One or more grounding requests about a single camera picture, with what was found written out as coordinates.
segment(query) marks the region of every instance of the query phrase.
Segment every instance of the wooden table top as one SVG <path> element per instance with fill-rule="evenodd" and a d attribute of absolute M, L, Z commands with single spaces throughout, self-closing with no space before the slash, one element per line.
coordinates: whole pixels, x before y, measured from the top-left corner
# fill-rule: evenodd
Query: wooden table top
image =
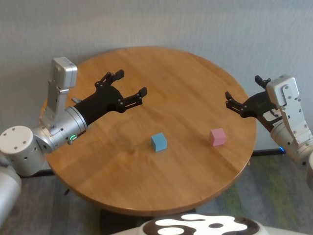
<path fill-rule="evenodd" d="M 225 91 L 247 95 L 227 72 L 188 52 L 163 47 L 110 51 L 78 66 L 72 97 L 95 92 L 108 71 L 123 69 L 113 83 L 124 97 L 147 87 L 143 105 L 110 112 L 73 145 L 47 160 L 75 193 L 96 205 L 130 215 L 165 215 L 192 209 L 227 189 L 246 166 L 256 141 L 256 120 L 225 106 Z M 211 129 L 227 141 L 211 146 Z M 151 136 L 162 132 L 166 150 L 155 153 Z"/>

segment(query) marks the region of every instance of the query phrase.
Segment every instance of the black and white object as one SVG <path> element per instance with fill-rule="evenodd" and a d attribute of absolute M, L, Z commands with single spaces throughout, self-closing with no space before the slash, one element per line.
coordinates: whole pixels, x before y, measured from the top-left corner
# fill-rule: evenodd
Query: black and white object
<path fill-rule="evenodd" d="M 182 214 L 148 221 L 138 235 L 269 235 L 252 220 L 216 214 Z"/>

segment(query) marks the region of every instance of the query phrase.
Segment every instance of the blue light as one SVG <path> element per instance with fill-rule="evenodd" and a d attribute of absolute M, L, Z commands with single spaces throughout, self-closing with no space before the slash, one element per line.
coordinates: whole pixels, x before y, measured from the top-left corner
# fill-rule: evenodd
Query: blue light
<path fill-rule="evenodd" d="M 280 151 L 282 151 L 283 153 L 285 152 L 285 149 L 282 146 L 278 147 Z"/>

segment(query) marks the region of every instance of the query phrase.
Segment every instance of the blue cube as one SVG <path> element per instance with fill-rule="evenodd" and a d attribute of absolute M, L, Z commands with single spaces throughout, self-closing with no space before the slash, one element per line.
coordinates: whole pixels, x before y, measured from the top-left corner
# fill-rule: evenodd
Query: blue cube
<path fill-rule="evenodd" d="M 151 136 L 151 145 L 155 152 L 164 150 L 167 148 L 167 140 L 163 133 L 158 133 L 156 135 Z"/>

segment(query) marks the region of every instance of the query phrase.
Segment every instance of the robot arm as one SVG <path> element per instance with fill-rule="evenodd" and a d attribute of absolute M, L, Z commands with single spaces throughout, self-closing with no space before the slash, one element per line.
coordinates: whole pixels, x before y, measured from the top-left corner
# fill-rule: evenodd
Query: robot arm
<path fill-rule="evenodd" d="M 313 136 L 304 119 L 295 78 L 282 75 L 271 81 L 256 76 L 255 81 L 264 92 L 243 104 L 226 92 L 226 107 L 243 118 L 257 118 L 289 156 L 295 161 L 308 162 L 307 182 L 313 190 Z"/>
<path fill-rule="evenodd" d="M 107 112 L 125 112 L 142 104 L 144 87 L 130 97 L 111 84 L 124 77 L 123 70 L 108 72 L 95 83 L 96 91 L 76 105 L 66 108 L 69 89 L 75 86 L 77 67 L 65 57 L 52 60 L 47 106 L 40 125 L 30 129 L 14 126 L 0 135 L 0 227 L 12 210 L 20 192 L 21 176 L 31 176 L 45 163 L 44 153 L 63 144 L 73 144 L 89 125 Z"/>

